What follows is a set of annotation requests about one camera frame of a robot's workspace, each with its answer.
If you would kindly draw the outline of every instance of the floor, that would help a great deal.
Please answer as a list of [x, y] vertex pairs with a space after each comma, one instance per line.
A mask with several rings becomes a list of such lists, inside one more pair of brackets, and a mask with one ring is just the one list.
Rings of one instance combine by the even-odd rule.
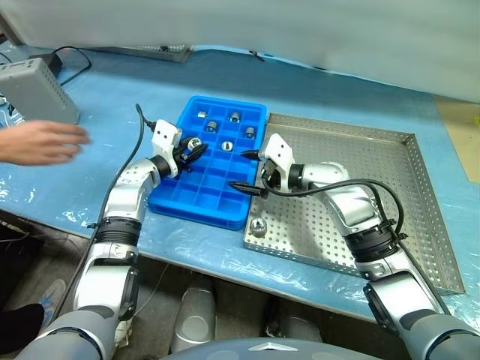
[[[37, 302], [43, 291], [56, 278], [69, 281], [86, 246], [86, 239], [40, 226], [26, 223], [8, 214], [0, 218], [9, 224], [42, 236], [45, 241], [40, 256], [34, 261], [28, 274], [18, 284], [5, 310]], [[139, 269], [142, 275], [138, 304], [141, 306], [151, 295], [165, 263], [140, 257]], [[168, 354], [173, 325], [180, 306], [183, 292], [200, 274], [169, 265], [151, 301], [133, 319], [130, 345], [121, 348], [114, 360], [136, 360], [145, 355], [161, 359]], [[272, 295], [239, 286], [224, 280], [214, 279], [217, 306], [217, 339], [251, 338], [263, 336], [264, 310]], [[387, 360], [409, 359], [400, 340], [381, 331], [369, 322], [353, 319], [326, 310], [281, 300], [290, 307], [301, 308], [309, 319], [320, 328], [324, 342], [367, 353]], [[71, 309], [71, 298], [64, 310]], [[9, 359], [12, 354], [0, 355]]]

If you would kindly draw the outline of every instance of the plastic sheet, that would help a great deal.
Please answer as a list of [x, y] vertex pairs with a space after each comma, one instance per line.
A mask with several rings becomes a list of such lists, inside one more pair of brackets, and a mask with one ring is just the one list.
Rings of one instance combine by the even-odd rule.
[[[0, 50], [13, 60], [26, 57], [26, 50], [5, 44]], [[480, 186], [467, 181], [430, 95], [228, 52], [196, 52], [185, 64], [87, 53], [93, 68], [65, 90], [80, 108], [80, 124], [93, 143], [69, 164], [0, 164], [1, 209], [88, 236], [86, 225], [96, 220], [105, 190], [136, 140], [136, 102], [151, 120], [175, 121], [192, 95], [206, 95], [265, 104], [273, 113], [415, 133], [468, 292], [445, 300], [453, 314], [480, 329]], [[64, 58], [60, 77], [68, 76], [78, 59], [73, 53]], [[145, 132], [137, 158], [151, 155], [149, 140]], [[246, 250], [242, 238], [242, 231], [148, 211], [139, 249], [150, 257], [373, 319], [361, 278]]]

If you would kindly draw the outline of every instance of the metal cylinder part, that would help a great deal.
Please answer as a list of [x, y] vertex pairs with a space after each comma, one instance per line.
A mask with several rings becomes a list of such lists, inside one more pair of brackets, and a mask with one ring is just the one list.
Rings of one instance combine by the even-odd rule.
[[200, 145], [202, 145], [202, 140], [199, 139], [198, 137], [194, 137], [190, 139], [190, 141], [188, 142], [187, 149], [192, 151], [193, 149], [195, 149], [197, 146], [200, 146]]
[[231, 141], [222, 142], [222, 150], [224, 150], [225, 152], [231, 152], [233, 150], [233, 142]]
[[247, 127], [247, 130], [245, 130], [245, 137], [248, 139], [255, 139], [255, 129], [253, 127]]
[[238, 112], [232, 112], [232, 115], [230, 115], [231, 122], [240, 122], [240, 114]]
[[214, 133], [217, 131], [217, 123], [215, 121], [207, 122], [207, 126], [205, 126], [205, 131], [209, 133]]
[[256, 238], [262, 238], [267, 233], [267, 222], [263, 217], [255, 217], [250, 222], [250, 231]]

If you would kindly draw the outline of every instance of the black wire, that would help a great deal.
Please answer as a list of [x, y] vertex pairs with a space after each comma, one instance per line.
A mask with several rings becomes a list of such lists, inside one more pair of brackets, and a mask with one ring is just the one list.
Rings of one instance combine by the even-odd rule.
[[87, 65], [85, 67], [83, 67], [82, 69], [78, 70], [74, 75], [70, 76], [68, 79], [60, 82], [60, 85], [63, 86], [65, 85], [66, 83], [69, 83], [71, 80], [75, 79], [76, 77], [78, 77], [83, 71], [87, 71], [89, 68], [92, 67], [92, 62], [90, 61], [90, 58], [85, 55], [85, 53], [80, 50], [78, 47], [75, 47], [75, 46], [62, 46], [62, 47], [59, 47], [58, 49], [55, 49], [52, 51], [52, 54], [55, 54], [57, 53], [58, 51], [60, 50], [63, 50], [63, 49], [73, 49], [73, 50], [76, 50], [78, 53], [82, 54], [83, 57], [85, 58], [85, 60], [87, 61]]
[[6, 58], [8, 60], [8, 62], [12, 63], [10, 58], [8, 56], [6, 56], [3, 52], [0, 52], [0, 56], [3, 56], [4, 58]]
[[[269, 185], [269, 183], [265, 178], [263, 179], [263, 185], [265, 186], [265, 188], [268, 191], [272, 192], [273, 194], [281, 197], [304, 197], [307, 195], [319, 193], [321, 191], [333, 190], [336, 188], [343, 188], [351, 185], [364, 185], [372, 190], [373, 196], [375, 197], [376, 205], [379, 209], [380, 217], [382, 218], [383, 221], [386, 221], [387, 217], [385, 216], [382, 203], [380, 202], [380, 196], [378, 194], [377, 189], [372, 184], [380, 186], [381, 188], [385, 189], [395, 201], [395, 204], [398, 208], [398, 220], [397, 220], [397, 227], [395, 228], [395, 232], [397, 233], [397, 235], [399, 235], [402, 225], [404, 223], [404, 207], [402, 206], [402, 203], [398, 198], [398, 195], [392, 190], [392, 188], [389, 187], [387, 184], [382, 183], [381, 181], [377, 181], [369, 178], [358, 178], [358, 179], [335, 182], [334, 184], [318, 187], [316, 189], [296, 191], [293, 193], [284, 193], [282, 191], [275, 190], [273, 187]], [[435, 286], [432, 284], [430, 278], [425, 274], [425, 272], [423, 271], [422, 267], [417, 262], [415, 257], [412, 255], [412, 253], [410, 253], [410, 251], [402, 241], [399, 241], [398, 244], [403, 249], [403, 251], [405, 252], [406, 256], [409, 258], [409, 260], [412, 262], [412, 264], [417, 268], [418, 273], [423, 278], [423, 281], [427, 285], [428, 289], [432, 293], [435, 300], [438, 302], [439, 306], [442, 308], [442, 311], [447, 315], [451, 315], [449, 308], [447, 307], [442, 297], [437, 292], [437, 289], [435, 289]]]
[[[142, 143], [143, 129], [144, 129], [142, 108], [140, 107], [140, 105], [138, 103], [135, 104], [135, 107], [136, 107], [136, 111], [139, 114], [139, 120], [140, 120], [140, 131], [139, 131], [139, 134], [138, 134], [138, 139], [136, 140], [135, 147], [131, 151], [130, 155], [128, 155], [127, 160], [125, 160], [125, 162], [123, 163], [121, 168], [118, 169], [117, 173], [115, 174], [115, 177], [113, 178], [112, 182], [110, 183], [110, 186], [108, 187], [108, 190], [106, 191], [106, 195], [103, 198], [103, 203], [102, 203], [102, 206], [100, 207], [100, 211], [98, 213], [97, 224], [99, 224], [102, 221], [102, 218], [104, 217], [104, 211], [105, 211], [105, 207], [107, 206], [107, 202], [108, 202], [110, 192], [112, 191], [113, 187], [115, 187], [115, 184], [116, 184], [117, 180], [119, 179], [120, 175], [124, 172], [127, 165], [131, 162], [132, 158], [137, 153], [137, 150], [140, 147], [140, 144]], [[75, 272], [73, 273], [70, 281], [68, 282], [67, 288], [65, 289], [63, 295], [60, 298], [60, 302], [58, 303], [58, 306], [56, 307], [56, 309], [55, 309], [55, 311], [52, 315], [52, 320], [51, 321], [55, 320], [59, 316], [60, 310], [62, 309], [62, 307], [65, 303], [65, 300], [68, 297], [68, 293], [70, 292], [72, 286], [74, 285], [74, 282], [78, 277], [78, 274], [83, 270], [83, 266], [85, 265], [85, 262], [87, 260], [87, 256], [89, 255], [90, 249], [93, 245], [93, 242], [95, 240], [96, 235], [97, 235], [97, 227], [95, 227], [94, 232], [91, 234], [91, 237], [88, 240], [88, 244], [87, 244], [87, 248], [85, 249], [85, 253], [83, 254], [82, 259], [80, 260], [78, 266], [76, 267]]]

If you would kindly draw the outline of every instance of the perforated metal tray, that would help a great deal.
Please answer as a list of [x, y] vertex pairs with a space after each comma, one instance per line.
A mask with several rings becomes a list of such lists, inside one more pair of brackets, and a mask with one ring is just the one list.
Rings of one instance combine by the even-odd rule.
[[[405, 209], [404, 240], [433, 284], [442, 293], [465, 293], [457, 260], [413, 133], [359, 127], [328, 121], [271, 114], [265, 141], [280, 134], [293, 148], [295, 161], [343, 164], [351, 178], [371, 178], [396, 190]], [[256, 183], [260, 186], [257, 174]], [[398, 213], [392, 198], [380, 189], [389, 218]], [[268, 232], [254, 237], [248, 224], [264, 218]], [[254, 197], [244, 246], [265, 254], [359, 276], [343, 238], [323, 205], [311, 196]]]

